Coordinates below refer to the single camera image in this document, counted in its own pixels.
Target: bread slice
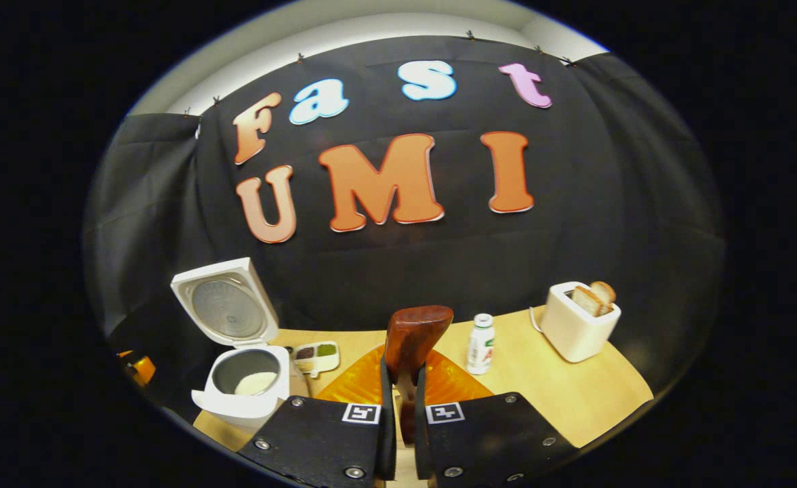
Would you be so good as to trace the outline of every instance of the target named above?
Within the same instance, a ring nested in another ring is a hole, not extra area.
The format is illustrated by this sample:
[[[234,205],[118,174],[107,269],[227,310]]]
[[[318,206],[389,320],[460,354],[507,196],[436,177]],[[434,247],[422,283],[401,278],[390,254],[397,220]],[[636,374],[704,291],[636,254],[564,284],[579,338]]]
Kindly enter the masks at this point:
[[[591,291],[596,294],[597,298],[603,303],[612,304],[612,302],[615,302],[615,290],[603,281],[595,281],[592,283]]]
[[[580,306],[582,310],[588,312],[592,317],[600,317],[609,308],[609,304],[603,302],[596,294],[585,287],[576,287],[573,290],[572,298],[576,305]]]

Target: bolt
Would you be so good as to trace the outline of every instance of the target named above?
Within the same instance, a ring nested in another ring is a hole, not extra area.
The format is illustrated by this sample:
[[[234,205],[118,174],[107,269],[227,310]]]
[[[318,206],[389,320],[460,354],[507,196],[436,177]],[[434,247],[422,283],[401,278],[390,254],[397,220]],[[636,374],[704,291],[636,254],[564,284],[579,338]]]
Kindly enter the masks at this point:
[[[345,476],[347,476],[347,478],[360,479],[362,476],[365,476],[365,472],[356,467],[349,467],[345,469]]]

